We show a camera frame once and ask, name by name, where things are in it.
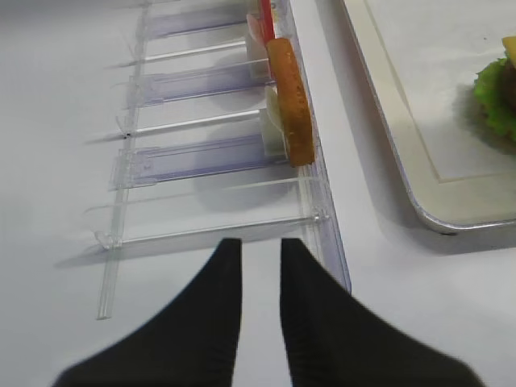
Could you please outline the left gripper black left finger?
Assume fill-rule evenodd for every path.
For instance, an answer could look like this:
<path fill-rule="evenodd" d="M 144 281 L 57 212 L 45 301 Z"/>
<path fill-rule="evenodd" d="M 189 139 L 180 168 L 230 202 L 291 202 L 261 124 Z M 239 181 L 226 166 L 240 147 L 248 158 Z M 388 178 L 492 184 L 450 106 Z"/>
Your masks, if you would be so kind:
<path fill-rule="evenodd" d="M 242 315 L 242 243 L 222 240 L 156 316 L 63 371 L 57 386 L 230 386 Z"/>

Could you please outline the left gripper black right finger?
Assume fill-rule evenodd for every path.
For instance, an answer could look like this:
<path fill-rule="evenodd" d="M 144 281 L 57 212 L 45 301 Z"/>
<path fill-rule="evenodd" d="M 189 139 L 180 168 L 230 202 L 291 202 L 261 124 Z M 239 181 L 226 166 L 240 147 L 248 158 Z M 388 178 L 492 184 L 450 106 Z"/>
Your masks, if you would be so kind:
<path fill-rule="evenodd" d="M 300 239 L 281 241 L 281 326 L 295 386 L 480 386 L 463 362 L 359 303 Z"/>

